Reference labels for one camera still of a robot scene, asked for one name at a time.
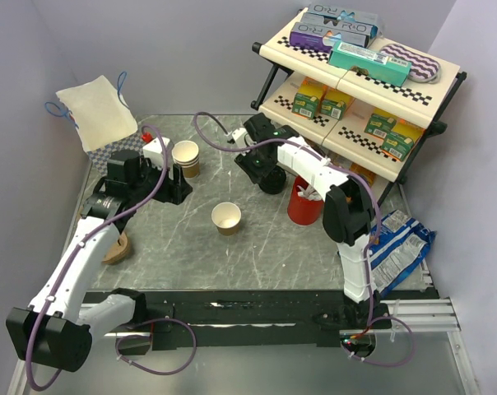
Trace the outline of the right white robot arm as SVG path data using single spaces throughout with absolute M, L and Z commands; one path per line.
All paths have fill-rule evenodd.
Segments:
M 346 169 L 332 167 L 293 128 L 275 128 L 264 114 L 257 114 L 234 130 L 228 141 L 243 152 L 235 158 L 238 166 L 259 184 L 277 166 L 297 174 L 323 200 L 323 228 L 337 243 L 344 272 L 344 294 L 353 300 L 344 311 L 354 328 L 364 327 L 374 316 L 368 288 L 372 275 L 366 260 L 375 199 L 365 182 Z

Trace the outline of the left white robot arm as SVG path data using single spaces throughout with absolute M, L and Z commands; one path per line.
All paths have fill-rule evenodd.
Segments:
M 146 325 L 146 297 L 137 290 L 113 290 L 85 313 L 81 305 L 99 265 L 136 211 L 151 199 L 179 205 L 192 191 L 178 164 L 158 170 L 137 151 L 111 155 L 53 274 L 27 307 L 7 316 L 12 344 L 26 368 L 39 364 L 75 372 L 106 333 L 121 325 L 131 331 Z

